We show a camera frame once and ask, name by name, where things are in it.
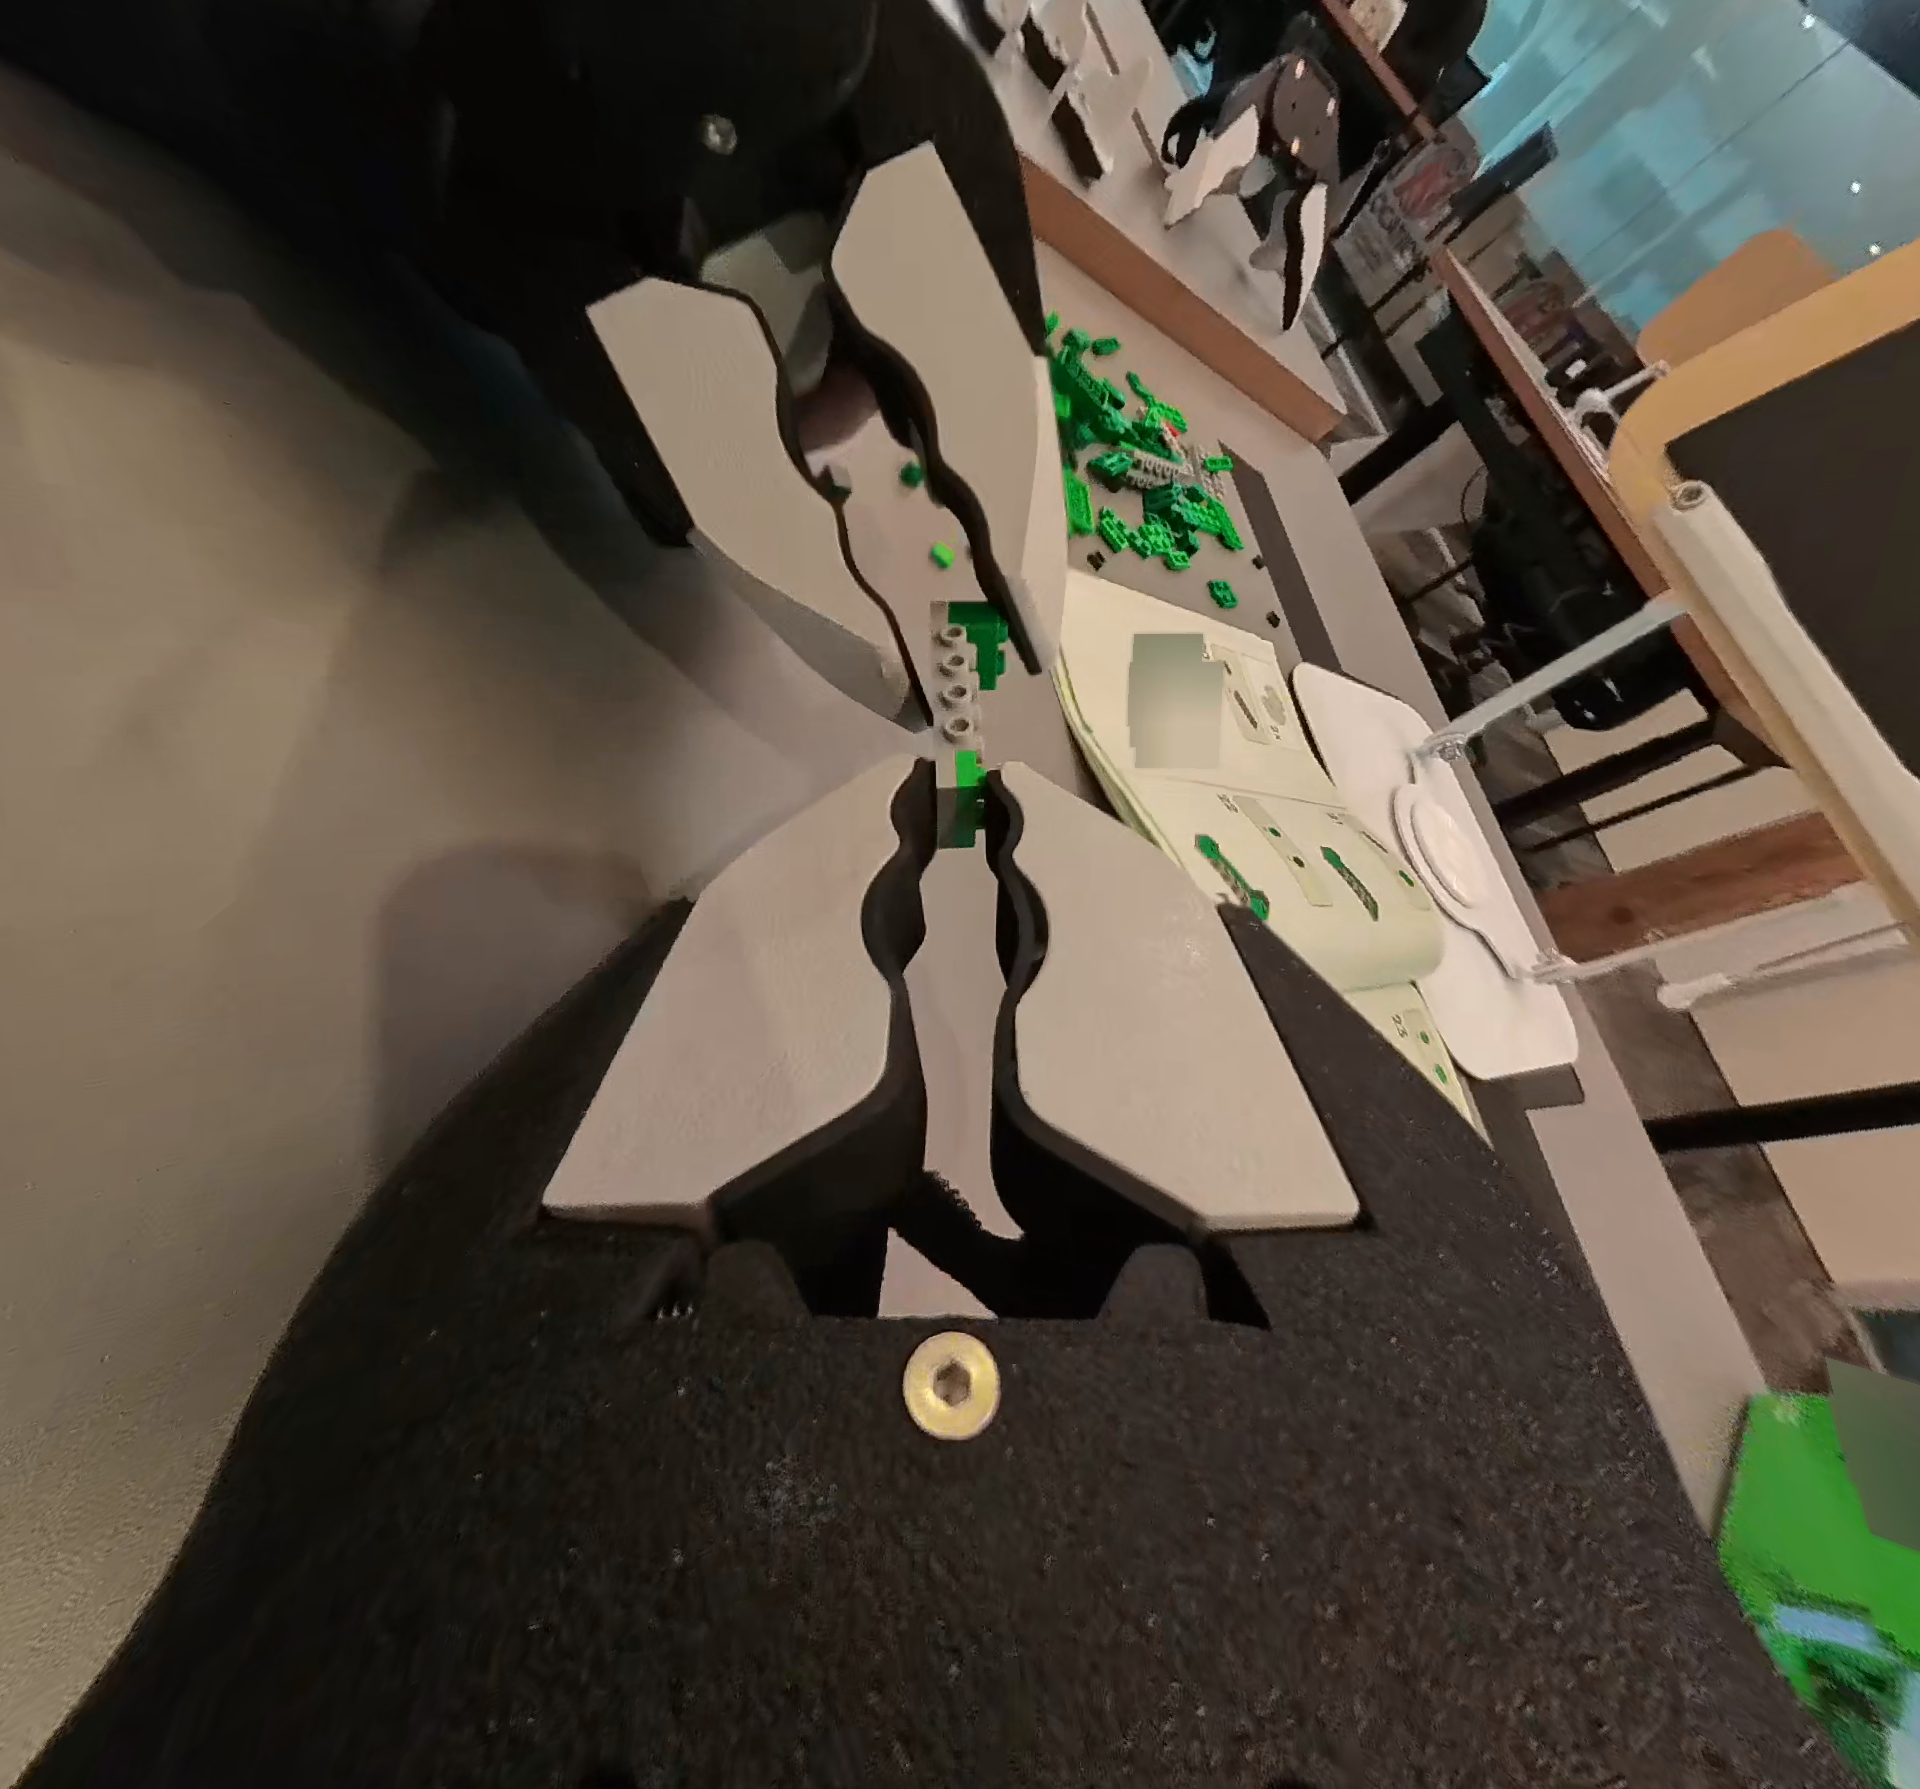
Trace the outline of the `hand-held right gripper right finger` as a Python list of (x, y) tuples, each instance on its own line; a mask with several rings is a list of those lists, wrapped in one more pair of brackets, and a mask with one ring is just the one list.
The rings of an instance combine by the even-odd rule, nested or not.
[(1035, 1314), (1093, 1318), (1180, 1248), (1202, 1318), (1261, 1318), (1236, 1236), (1361, 1198), (1219, 903), (1029, 764), (987, 773), (992, 1172)]

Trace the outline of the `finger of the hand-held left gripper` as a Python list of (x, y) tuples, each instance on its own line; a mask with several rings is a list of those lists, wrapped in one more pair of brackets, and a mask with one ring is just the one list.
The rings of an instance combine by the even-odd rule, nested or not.
[(936, 144), (864, 172), (829, 243), (829, 304), (962, 528), (1023, 673), (1050, 673), (1066, 597), (1050, 371)]
[(593, 304), (588, 330), (689, 515), (692, 548), (809, 673), (912, 726), (920, 674), (849, 561), (835, 501), (796, 456), (757, 305), (649, 278)]

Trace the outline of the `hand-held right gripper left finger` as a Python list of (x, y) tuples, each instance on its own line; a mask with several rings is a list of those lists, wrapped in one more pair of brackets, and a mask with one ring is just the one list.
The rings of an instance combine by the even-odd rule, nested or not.
[(539, 1206), (765, 1243), (804, 1302), (876, 1318), (926, 1172), (906, 971), (926, 941), (933, 761), (897, 754), (733, 855), (692, 903)]

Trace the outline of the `pile of green bricks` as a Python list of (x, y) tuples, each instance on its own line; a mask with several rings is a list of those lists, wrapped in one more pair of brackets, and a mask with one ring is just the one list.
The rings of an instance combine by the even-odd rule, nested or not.
[(1066, 535), (1100, 554), (1137, 554), (1186, 572), (1202, 548), (1241, 554), (1222, 496), (1236, 457), (1204, 456), (1186, 416), (1133, 370), (1117, 370), (1119, 340), (1045, 316), (1045, 366), (1059, 449)]

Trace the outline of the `green and grey brick assembly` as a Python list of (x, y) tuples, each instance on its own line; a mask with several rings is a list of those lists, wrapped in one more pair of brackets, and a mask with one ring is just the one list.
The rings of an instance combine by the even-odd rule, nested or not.
[(933, 604), (927, 622), (937, 842), (972, 851), (987, 810), (987, 698), (1007, 673), (1010, 626), (992, 598)]

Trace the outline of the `person's left forearm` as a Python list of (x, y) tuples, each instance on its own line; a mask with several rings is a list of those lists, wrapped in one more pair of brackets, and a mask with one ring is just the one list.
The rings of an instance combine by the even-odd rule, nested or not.
[(444, 215), (452, 105), (437, 0), (3, 0), (3, 67), (101, 129), (99, 160), (33, 159), (101, 195), (165, 266), (396, 419), (444, 402), (417, 262)]

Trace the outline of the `grey desk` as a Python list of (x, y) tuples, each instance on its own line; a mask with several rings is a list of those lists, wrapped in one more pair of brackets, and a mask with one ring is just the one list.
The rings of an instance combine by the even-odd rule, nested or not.
[(492, 337), (3, 74), (3, 1660), (123, 1634), (434, 1112), (901, 745)]

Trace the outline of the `pale instruction booklet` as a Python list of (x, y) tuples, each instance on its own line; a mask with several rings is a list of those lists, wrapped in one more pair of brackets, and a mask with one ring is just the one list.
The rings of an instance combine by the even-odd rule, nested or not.
[(1070, 571), (1054, 688), (1117, 816), (1208, 903), (1263, 922), (1484, 1132), (1421, 996), (1438, 907), (1336, 791), (1273, 647)]

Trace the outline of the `black and white gripper mechanism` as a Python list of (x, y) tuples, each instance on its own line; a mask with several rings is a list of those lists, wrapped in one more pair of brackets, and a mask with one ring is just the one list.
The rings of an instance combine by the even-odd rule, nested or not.
[(1263, 224), (1248, 269), (1279, 281), (1281, 327), (1294, 330), (1328, 249), (1336, 148), (1336, 87), (1306, 48), (1281, 48), (1167, 120), (1161, 226), (1180, 226), (1212, 197), (1239, 201), (1251, 224)]

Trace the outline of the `small wooden board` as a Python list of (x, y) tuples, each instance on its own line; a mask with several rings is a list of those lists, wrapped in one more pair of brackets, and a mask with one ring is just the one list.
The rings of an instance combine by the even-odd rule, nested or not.
[(1791, 226), (1768, 226), (1666, 304), (1640, 330), (1638, 355), (1643, 366), (1668, 371), (1833, 281), (1837, 269), (1809, 239)]

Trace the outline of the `green printed box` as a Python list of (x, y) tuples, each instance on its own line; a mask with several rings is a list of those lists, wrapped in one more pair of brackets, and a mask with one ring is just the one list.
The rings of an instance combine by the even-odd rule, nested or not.
[(1918, 1552), (1867, 1525), (1828, 1395), (1757, 1395), (1719, 1570), (1859, 1786), (1918, 1786)]

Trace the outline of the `black board with wooden rim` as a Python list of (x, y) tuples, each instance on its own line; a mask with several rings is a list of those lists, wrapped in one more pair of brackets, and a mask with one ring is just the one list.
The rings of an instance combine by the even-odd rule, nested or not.
[(1607, 474), (1859, 861), (1918, 871), (1918, 243), (1640, 396)]

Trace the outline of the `printed wall sign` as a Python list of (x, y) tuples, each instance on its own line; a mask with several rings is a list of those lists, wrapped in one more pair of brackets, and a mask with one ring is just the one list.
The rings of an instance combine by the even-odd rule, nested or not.
[(1393, 159), (1329, 243), (1363, 304), (1382, 301), (1426, 261), (1426, 239), (1448, 219), (1452, 197), (1475, 172), (1480, 143), (1466, 126), (1445, 126)]

